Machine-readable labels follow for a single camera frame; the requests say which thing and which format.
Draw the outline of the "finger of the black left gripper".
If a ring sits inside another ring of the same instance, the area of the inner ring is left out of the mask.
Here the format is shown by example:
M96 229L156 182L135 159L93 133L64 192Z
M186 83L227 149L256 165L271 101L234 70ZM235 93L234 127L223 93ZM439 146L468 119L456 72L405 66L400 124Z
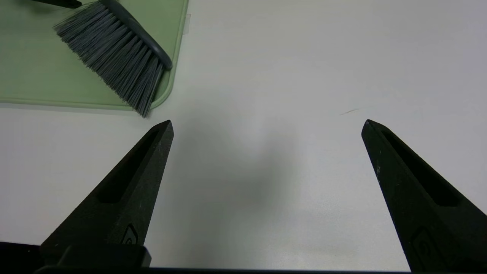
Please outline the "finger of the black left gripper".
M34 2L40 2L46 5L52 5L68 9L77 9L83 5L78 0L33 0Z

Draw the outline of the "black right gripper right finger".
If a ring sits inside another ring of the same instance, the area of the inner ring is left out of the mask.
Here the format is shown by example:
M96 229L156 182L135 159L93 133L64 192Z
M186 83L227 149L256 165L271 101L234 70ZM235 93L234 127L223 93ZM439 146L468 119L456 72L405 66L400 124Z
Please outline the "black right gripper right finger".
M486 272L487 217L389 128L361 137L412 272Z

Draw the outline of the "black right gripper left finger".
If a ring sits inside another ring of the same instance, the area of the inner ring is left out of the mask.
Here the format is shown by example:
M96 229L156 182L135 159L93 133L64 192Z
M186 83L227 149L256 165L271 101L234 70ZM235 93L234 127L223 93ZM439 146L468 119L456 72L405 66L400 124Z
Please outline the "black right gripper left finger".
M173 137L170 120L148 130L41 244L45 263L148 266L144 241Z

